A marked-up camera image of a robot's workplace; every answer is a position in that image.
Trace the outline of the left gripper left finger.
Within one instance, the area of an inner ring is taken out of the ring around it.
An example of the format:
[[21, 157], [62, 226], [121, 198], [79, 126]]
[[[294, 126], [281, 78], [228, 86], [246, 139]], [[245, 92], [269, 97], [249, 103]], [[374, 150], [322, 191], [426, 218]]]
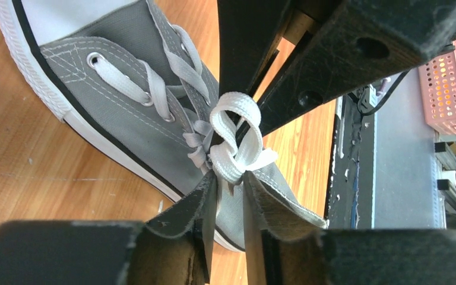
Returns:
[[0, 284], [207, 284], [217, 178], [149, 221], [14, 220], [0, 225]]

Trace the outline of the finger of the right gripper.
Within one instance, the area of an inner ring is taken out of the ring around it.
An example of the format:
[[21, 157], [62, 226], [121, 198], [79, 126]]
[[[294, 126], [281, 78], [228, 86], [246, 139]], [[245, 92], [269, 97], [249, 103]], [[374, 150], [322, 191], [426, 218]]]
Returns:
[[253, 96], [278, 52], [291, 14], [291, 2], [218, 1], [220, 94]]
[[359, 87], [421, 65], [456, 32], [456, 1], [290, 2], [284, 34], [295, 12], [312, 23], [259, 100], [263, 135]]

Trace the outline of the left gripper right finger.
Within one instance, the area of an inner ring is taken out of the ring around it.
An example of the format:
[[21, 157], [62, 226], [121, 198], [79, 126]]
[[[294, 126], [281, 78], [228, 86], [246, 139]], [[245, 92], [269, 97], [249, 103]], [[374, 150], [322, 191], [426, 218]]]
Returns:
[[251, 172], [243, 194], [249, 284], [456, 284], [456, 232], [325, 230]]

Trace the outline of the grey canvas sneaker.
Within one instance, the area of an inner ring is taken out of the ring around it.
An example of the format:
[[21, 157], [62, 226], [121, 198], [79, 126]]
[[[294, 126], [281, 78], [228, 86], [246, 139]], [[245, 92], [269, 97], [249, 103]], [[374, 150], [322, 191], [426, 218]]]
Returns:
[[243, 174], [324, 229], [264, 148], [261, 112], [219, 92], [189, 34], [153, 1], [0, 1], [0, 29], [24, 79], [61, 121], [179, 202], [218, 180], [214, 240], [245, 249]]

